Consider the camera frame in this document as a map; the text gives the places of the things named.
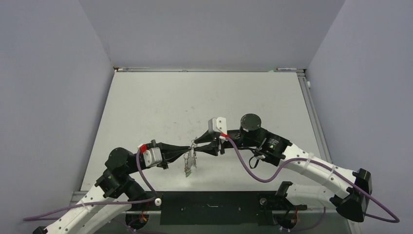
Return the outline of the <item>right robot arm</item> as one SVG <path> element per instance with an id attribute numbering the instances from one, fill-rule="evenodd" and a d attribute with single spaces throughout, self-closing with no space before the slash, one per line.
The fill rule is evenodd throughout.
<path id="1" fill-rule="evenodd" d="M 292 170 L 316 183 L 317 186 L 283 182 L 275 195 L 276 204 L 287 209 L 292 205 L 308 205 L 335 209 L 342 217 L 363 222 L 372 194 L 371 173 L 363 168 L 353 171 L 335 166 L 306 152 L 291 141 L 261 127 L 261 118 L 245 114 L 238 130 L 228 130 L 226 118 L 214 117 L 208 130 L 195 139 L 194 150 L 217 156 L 225 149 L 251 150 L 254 158 Z"/>

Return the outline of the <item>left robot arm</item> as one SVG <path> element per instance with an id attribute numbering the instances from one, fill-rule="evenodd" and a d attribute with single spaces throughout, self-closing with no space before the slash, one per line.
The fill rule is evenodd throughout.
<path id="1" fill-rule="evenodd" d="M 106 169 L 75 205 L 56 210 L 64 215 L 52 224 L 39 226 L 35 234 L 92 234 L 105 223 L 130 208 L 161 206 L 162 199 L 145 178 L 143 170 L 169 164 L 191 151 L 190 146 L 165 143 L 142 144 L 136 153 L 118 147 L 110 152 Z"/>

